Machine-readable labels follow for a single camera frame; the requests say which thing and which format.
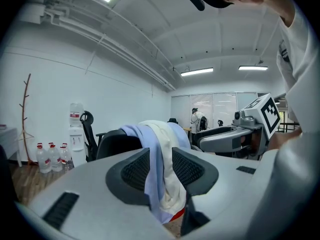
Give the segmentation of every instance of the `lavender cloth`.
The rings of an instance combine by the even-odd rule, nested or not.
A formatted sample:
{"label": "lavender cloth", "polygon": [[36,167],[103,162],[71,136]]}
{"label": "lavender cloth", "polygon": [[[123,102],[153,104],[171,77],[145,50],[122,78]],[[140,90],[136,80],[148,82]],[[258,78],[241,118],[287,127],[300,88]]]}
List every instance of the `lavender cloth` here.
{"label": "lavender cloth", "polygon": [[175,214],[160,209],[165,195],[164,161],[160,143],[154,131],[145,125],[125,125],[121,129],[128,136],[138,137],[143,148],[150,149],[150,171],[145,180],[144,193],[149,196],[151,212],[162,223],[168,223]]}
{"label": "lavender cloth", "polygon": [[174,122],[167,123],[171,129],[174,131],[176,138],[178,139],[180,148],[191,149],[190,141],[188,140],[188,135],[182,127]]}

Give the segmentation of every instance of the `white cloth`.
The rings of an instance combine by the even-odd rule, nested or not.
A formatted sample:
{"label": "white cloth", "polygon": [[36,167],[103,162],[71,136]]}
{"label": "white cloth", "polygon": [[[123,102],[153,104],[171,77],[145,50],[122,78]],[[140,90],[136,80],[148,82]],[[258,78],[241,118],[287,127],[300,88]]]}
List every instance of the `white cloth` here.
{"label": "white cloth", "polygon": [[191,116],[191,133],[196,134],[200,131],[200,120],[202,117],[205,117],[205,114],[202,112],[195,112]]}
{"label": "white cloth", "polygon": [[292,67],[277,57],[286,88],[286,100],[292,120],[299,122],[302,132],[320,130],[320,44],[299,7],[295,6],[293,23],[280,27]]}
{"label": "white cloth", "polygon": [[161,209],[170,214],[181,211],[186,204],[186,190],[173,169],[172,148],[179,147],[178,139],[171,127],[162,121],[148,120],[139,125],[150,127],[156,135],[163,157],[163,180],[165,195],[160,201]]}

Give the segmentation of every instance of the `white cube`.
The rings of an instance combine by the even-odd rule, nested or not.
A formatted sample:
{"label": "white cube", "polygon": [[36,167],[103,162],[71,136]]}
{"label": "white cube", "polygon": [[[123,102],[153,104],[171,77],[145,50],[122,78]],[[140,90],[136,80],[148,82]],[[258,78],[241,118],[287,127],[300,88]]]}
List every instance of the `white cube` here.
{"label": "white cube", "polygon": [[242,110],[246,117],[251,116],[256,119],[257,123],[264,125],[265,132],[270,140],[281,122],[278,107],[271,94],[255,99]]}

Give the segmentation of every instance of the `folded garment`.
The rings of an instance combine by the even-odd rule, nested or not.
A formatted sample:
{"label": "folded garment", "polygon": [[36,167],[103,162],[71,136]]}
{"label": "folded garment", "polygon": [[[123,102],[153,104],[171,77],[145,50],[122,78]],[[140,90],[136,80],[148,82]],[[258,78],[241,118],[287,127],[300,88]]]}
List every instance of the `folded garment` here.
{"label": "folded garment", "polygon": [[144,193],[149,196],[152,214],[162,223],[168,223],[175,213],[162,209],[165,196],[164,162],[160,143],[154,131],[145,125],[125,125],[121,129],[128,136],[138,137],[143,148],[150,149],[150,171],[145,180]]}
{"label": "folded garment", "polygon": [[161,209],[175,215],[185,207],[187,194],[173,170],[172,148],[180,146],[178,138],[174,130],[166,122],[148,120],[139,123],[139,125],[150,127],[160,143],[165,186],[164,197],[160,200]]}
{"label": "folded garment", "polygon": [[174,131],[175,136],[179,142],[179,147],[191,149],[190,141],[188,139],[188,135],[186,134],[185,130],[180,125],[178,125],[176,123],[168,122],[167,124]]}

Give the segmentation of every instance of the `white table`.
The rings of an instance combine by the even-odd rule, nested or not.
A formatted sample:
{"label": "white table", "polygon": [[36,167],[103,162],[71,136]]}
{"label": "white table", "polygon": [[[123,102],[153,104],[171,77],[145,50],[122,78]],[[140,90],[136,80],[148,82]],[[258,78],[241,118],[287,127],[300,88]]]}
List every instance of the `white table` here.
{"label": "white table", "polygon": [[22,166],[18,144],[17,128],[0,129],[0,145],[3,147],[6,157],[9,159],[16,154],[19,166]]}

